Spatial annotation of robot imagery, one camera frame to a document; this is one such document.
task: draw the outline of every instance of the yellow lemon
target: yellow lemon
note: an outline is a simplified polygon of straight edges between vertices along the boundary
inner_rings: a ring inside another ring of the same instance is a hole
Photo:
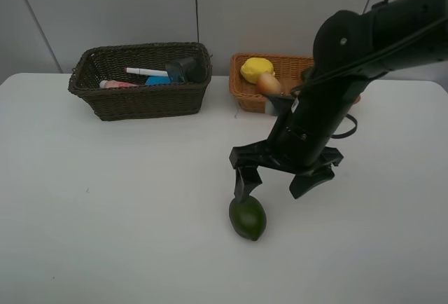
[[[257,83],[260,75],[266,71],[275,76],[274,65],[262,57],[251,57],[241,66],[241,75],[254,85]]]

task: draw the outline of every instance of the blue object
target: blue object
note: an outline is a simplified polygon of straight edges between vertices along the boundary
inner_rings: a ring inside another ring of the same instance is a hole
[[[171,80],[167,76],[148,76],[145,85],[169,85]]]

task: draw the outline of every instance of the white marker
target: white marker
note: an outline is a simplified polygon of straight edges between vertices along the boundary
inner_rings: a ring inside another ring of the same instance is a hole
[[[125,69],[126,73],[138,74],[138,75],[153,75],[153,76],[166,76],[168,73],[166,71],[158,71],[157,69],[144,69],[144,68],[129,68]]]

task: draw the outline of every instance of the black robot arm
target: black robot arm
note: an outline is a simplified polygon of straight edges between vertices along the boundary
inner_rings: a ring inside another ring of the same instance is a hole
[[[268,97],[280,111],[269,137],[233,148],[235,202],[261,184],[258,166],[294,174],[294,198],[331,180],[343,156],[326,144],[368,84],[389,71],[448,60],[448,0],[383,0],[363,15],[338,11],[319,29],[313,56],[292,97]]]

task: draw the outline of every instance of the table surface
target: table surface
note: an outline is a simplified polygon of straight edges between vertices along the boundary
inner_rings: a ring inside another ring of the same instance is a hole
[[[69,76],[0,86],[2,303],[446,303],[448,99],[375,81],[332,140],[336,177],[299,200],[260,169],[258,242],[228,218],[233,146],[275,119],[215,77],[192,116],[102,122]],[[344,124],[339,131],[348,130]]]

